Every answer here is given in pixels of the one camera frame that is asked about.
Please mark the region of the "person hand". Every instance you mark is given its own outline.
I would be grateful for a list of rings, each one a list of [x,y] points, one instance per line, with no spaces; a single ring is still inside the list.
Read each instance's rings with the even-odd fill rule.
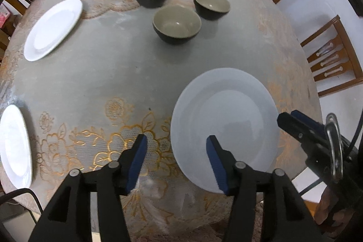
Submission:
[[[314,220],[318,225],[322,224],[326,220],[330,210],[337,201],[338,198],[336,195],[332,192],[332,190],[330,190],[330,188],[326,187],[321,195],[321,200],[319,201],[314,214]]]

